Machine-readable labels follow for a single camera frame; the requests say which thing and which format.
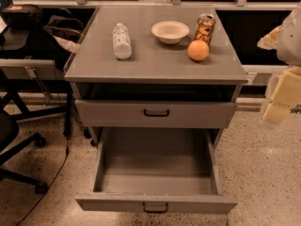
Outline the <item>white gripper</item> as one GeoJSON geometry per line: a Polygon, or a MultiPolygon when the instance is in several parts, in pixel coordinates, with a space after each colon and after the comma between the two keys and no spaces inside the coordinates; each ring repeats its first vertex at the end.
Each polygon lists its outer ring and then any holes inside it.
{"type": "MultiPolygon", "coordinates": [[[[263,36],[257,46],[265,50],[278,47],[279,27],[275,27],[263,36]]],[[[261,107],[260,126],[274,129],[301,102],[301,68],[289,67],[281,74],[273,75],[266,91],[266,99],[261,107]]]]}

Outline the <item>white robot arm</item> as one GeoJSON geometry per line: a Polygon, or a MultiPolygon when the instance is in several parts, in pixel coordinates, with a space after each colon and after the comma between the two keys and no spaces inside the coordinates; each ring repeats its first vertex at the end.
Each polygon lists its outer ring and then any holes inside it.
{"type": "Polygon", "coordinates": [[[277,58],[288,65],[282,73],[271,76],[261,107],[261,127],[274,129],[301,102],[301,7],[262,37],[257,46],[276,49],[277,58]]]}

